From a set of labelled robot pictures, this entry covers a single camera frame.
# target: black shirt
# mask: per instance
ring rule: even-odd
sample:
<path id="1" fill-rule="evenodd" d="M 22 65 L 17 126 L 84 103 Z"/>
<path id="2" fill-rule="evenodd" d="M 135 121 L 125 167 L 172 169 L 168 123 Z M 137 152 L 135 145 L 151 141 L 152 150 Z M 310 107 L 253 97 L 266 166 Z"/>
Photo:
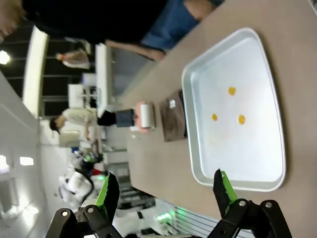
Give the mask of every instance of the black shirt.
<path id="1" fill-rule="evenodd" d="M 22 0 L 27 18 L 48 35 L 139 43 L 167 0 Z"/>

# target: brown cloth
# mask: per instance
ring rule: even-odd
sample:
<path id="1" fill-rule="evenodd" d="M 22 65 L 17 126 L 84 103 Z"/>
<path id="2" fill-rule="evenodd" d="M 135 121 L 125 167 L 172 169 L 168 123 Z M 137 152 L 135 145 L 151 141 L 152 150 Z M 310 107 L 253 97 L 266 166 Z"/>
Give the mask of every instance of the brown cloth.
<path id="1" fill-rule="evenodd" d="M 187 138 L 182 90 L 177 90 L 160 102 L 159 111 L 165 142 Z"/>

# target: blue denim shorts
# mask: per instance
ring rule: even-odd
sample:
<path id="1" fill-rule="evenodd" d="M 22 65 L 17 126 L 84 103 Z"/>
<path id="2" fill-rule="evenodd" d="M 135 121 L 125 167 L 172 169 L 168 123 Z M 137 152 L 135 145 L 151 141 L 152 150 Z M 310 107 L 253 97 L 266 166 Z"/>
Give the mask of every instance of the blue denim shorts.
<path id="1" fill-rule="evenodd" d="M 222 1 L 211 0 L 216 6 L 219 6 Z M 185 7 L 184 0 L 168 0 L 141 43 L 152 48 L 171 50 L 198 23 Z"/>

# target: tray rim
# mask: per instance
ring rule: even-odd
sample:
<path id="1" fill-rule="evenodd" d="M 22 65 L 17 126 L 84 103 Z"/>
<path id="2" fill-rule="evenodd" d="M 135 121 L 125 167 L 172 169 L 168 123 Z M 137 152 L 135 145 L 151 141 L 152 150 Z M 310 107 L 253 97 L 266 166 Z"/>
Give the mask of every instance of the tray rim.
<path id="1" fill-rule="evenodd" d="M 279 187 L 281 187 L 281 185 L 283 184 L 285 177 L 286 177 L 286 156 L 285 156 L 285 140 L 284 140 L 284 133 L 283 133 L 283 125 L 282 125 L 282 121 L 281 121 L 281 113 L 280 113 L 280 107 L 279 107 L 279 103 L 278 103 L 278 97 L 276 94 L 276 89 L 275 89 L 275 83 L 272 77 L 272 73 L 270 70 L 270 66 L 267 60 L 267 56 L 263 47 L 263 44 L 261 42 L 260 37 L 258 36 L 258 34 L 256 33 L 256 31 L 250 27 L 244 27 L 244 28 L 240 28 L 236 31 L 234 31 L 233 33 L 229 34 L 227 37 L 225 37 L 224 39 L 222 39 L 221 41 L 219 41 L 218 43 L 216 43 L 215 45 L 211 46 L 208 50 L 206 50 L 204 53 L 202 53 L 201 55 L 199 55 L 198 57 L 194 58 L 191 62 L 189 62 L 183 69 L 182 72 L 182 89 L 183 89 L 183 99 L 184 99 L 184 108 L 185 108 L 185 116 L 186 116 L 186 127 L 187 127 L 187 133 L 188 133 L 188 145 L 189 145 L 189 152 L 190 152 L 190 162 L 191 162 L 191 170 L 192 170 L 192 174 L 195 178 L 195 180 L 202 184 L 202 185 L 206 185 L 206 186 L 213 186 L 213 179 L 212 178 L 208 178 L 207 179 L 210 180 L 210 183 L 207 182 L 202 182 L 199 180 L 199 178 L 197 178 L 197 175 L 195 174 L 194 171 L 194 164 L 193 164 L 193 150 L 192 150 L 192 143 L 198 143 L 197 138 L 193 138 L 191 136 L 191 131 L 192 129 L 190 128 L 190 122 L 189 122 L 189 117 L 188 114 L 190 113 L 191 110 L 188 109 L 188 103 L 187 103 L 187 97 L 191 95 L 187 95 L 186 90 L 184 90 L 184 86 L 185 86 L 185 80 L 190 78 L 190 77 L 186 77 L 186 75 L 188 74 L 188 71 L 190 71 L 190 68 L 192 65 L 194 65 L 197 61 L 200 61 L 201 59 L 203 59 L 204 57 L 206 57 L 207 55 L 210 54 L 210 52 L 214 51 L 216 48 L 218 48 L 221 44 L 223 44 L 223 42 L 228 41 L 229 39 L 236 37 L 238 34 L 241 34 L 243 32 L 248 32 L 251 33 L 254 38 L 257 40 L 263 59 L 264 59 L 264 63 L 265 63 L 265 67 L 268 71 L 268 77 L 269 77 L 269 81 L 272 87 L 272 93 L 273 93 L 273 98 L 274 98 L 274 103 L 275 103 L 275 111 L 276 111 L 276 115 L 277 115 L 277 120 L 278 120 L 278 126 L 279 126 L 279 133 L 280 133 L 280 141 L 281 141 L 281 152 L 282 152 L 282 174 L 279 177 L 278 180 L 276 180 L 275 182 L 277 182 L 277 184 L 275 186 L 273 186 L 272 188 L 269 189 L 265 189 L 265 188 L 255 188 L 255 187 L 242 187 L 242 186 L 233 186 L 234 189 L 237 190 L 247 190 L 247 191 L 260 191 L 260 192 L 271 192 L 274 191 L 276 189 L 278 189 Z"/>

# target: black pants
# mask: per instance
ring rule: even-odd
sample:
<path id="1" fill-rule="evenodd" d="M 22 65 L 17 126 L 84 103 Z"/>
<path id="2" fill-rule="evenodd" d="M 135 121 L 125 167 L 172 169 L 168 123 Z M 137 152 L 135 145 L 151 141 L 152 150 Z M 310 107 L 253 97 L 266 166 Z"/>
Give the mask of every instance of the black pants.
<path id="1" fill-rule="evenodd" d="M 116 124 L 115 113 L 105 111 L 101 118 L 97 119 L 98 125 L 111 126 Z"/>

